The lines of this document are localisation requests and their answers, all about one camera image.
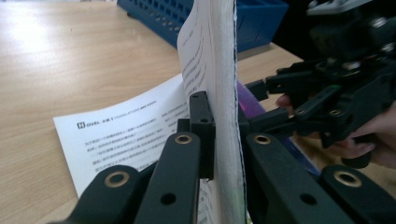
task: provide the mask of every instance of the human hand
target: human hand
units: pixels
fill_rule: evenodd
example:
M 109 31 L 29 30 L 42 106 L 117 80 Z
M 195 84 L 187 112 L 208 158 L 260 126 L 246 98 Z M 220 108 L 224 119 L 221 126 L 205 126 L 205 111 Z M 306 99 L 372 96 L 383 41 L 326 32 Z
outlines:
M 276 101 L 292 113 L 293 108 L 288 95 Z M 370 142 L 357 143 L 356 137 L 371 134 Z M 327 152 L 345 159 L 354 159 L 372 151 L 371 162 L 396 169 L 396 102 L 384 113 L 371 119 L 343 141 L 336 142 Z

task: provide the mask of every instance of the white paper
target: white paper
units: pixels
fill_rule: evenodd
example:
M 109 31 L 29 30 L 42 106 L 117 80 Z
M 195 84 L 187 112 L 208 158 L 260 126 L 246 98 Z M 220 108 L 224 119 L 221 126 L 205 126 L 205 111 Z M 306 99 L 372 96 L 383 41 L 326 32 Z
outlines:
M 207 223 L 246 222 L 237 124 L 234 9 L 234 1 L 194 1 L 177 40 L 185 92 L 206 91 L 216 122 L 215 178 L 201 180 Z
M 125 103 L 54 118 L 78 196 L 116 164 L 142 170 L 158 160 L 186 99 L 206 91 L 216 122 L 215 178 L 201 180 L 198 223 L 245 223 L 244 171 L 237 124 L 235 1 L 194 1 L 180 30 L 182 74 Z
M 140 171 L 158 160 L 177 119 L 188 116 L 178 75 L 124 103 L 54 118 L 78 197 L 109 166 Z

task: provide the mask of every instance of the wooden tabletop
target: wooden tabletop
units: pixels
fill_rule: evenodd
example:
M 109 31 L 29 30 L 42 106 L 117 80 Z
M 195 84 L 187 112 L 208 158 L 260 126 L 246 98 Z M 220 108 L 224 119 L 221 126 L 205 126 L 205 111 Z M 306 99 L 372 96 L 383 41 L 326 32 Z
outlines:
M 53 117 L 115 105 L 165 82 L 180 73 L 177 51 L 114 2 L 2 3 L 0 15 L 0 223 L 64 219 L 78 198 Z M 239 62 L 243 82 L 299 61 L 275 45 L 263 49 Z M 394 171 L 370 172 L 396 195 Z

